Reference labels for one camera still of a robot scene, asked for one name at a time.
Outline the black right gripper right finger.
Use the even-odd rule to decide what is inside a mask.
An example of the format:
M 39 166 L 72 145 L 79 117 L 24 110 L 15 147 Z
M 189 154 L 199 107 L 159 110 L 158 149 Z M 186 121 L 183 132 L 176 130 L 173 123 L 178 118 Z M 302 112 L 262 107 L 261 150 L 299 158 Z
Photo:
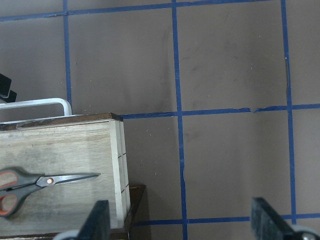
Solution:
M 250 227 L 256 240 L 293 240 L 295 231 L 262 197 L 251 200 Z

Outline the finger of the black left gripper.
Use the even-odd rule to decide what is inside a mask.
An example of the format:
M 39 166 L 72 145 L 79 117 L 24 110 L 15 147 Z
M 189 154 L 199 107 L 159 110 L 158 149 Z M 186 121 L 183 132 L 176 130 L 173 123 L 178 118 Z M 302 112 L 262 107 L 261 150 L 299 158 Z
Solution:
M 11 90 L 12 80 L 0 74 L 0 99 L 5 103 L 14 103 L 17 98 L 17 93 Z

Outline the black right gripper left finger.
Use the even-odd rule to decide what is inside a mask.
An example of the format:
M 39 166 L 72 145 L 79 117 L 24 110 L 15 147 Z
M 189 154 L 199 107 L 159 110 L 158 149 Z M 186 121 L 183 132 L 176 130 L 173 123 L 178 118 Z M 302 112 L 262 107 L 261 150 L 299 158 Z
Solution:
M 80 229 L 77 239 L 109 240 L 110 236 L 111 220 L 109 201 L 98 200 Z

